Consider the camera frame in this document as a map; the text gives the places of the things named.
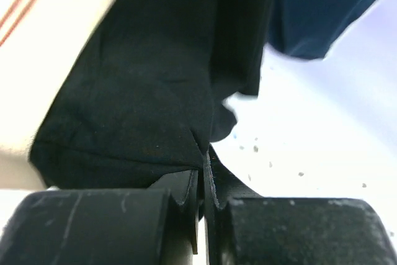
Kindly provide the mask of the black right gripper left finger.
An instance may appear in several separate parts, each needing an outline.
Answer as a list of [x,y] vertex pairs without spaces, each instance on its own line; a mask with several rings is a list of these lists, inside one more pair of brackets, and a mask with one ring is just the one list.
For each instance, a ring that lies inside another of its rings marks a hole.
[[36,192],[1,238],[8,265],[191,264],[199,174],[163,175],[146,189]]

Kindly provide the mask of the black underwear beige waistband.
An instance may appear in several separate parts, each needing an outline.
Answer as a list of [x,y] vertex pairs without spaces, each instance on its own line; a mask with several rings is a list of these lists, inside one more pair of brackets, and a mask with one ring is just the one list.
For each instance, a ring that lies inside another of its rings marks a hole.
[[198,170],[259,92],[272,0],[116,0],[83,48],[91,1],[1,48],[1,186],[147,187]]

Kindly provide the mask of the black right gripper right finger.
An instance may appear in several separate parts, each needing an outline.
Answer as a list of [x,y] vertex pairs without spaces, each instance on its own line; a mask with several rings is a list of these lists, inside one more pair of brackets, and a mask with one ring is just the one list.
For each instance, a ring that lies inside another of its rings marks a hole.
[[219,160],[203,169],[209,264],[395,264],[378,214],[363,200],[263,197]]

